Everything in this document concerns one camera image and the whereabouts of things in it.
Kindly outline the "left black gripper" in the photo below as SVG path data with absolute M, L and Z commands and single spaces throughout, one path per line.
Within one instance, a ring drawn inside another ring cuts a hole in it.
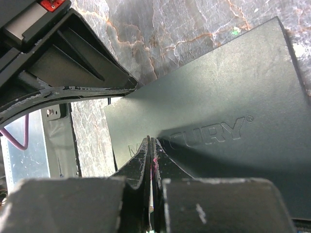
M 69 0 L 0 2 L 0 124 L 138 86 Z

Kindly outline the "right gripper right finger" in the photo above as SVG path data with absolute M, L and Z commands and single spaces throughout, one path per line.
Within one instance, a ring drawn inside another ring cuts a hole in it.
M 157 233 L 293 233 L 279 190 L 262 178 L 194 178 L 151 142 Z

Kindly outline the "black network switch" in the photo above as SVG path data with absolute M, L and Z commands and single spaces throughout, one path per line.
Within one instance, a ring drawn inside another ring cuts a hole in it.
M 311 217 L 311 100 L 275 17 L 105 107 L 117 167 L 146 136 L 194 177 L 259 177 Z

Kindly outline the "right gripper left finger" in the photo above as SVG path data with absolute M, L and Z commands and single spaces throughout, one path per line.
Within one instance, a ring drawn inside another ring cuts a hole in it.
M 110 177 L 27 179 L 0 213 L 3 233 L 144 233 L 149 229 L 151 139 Z

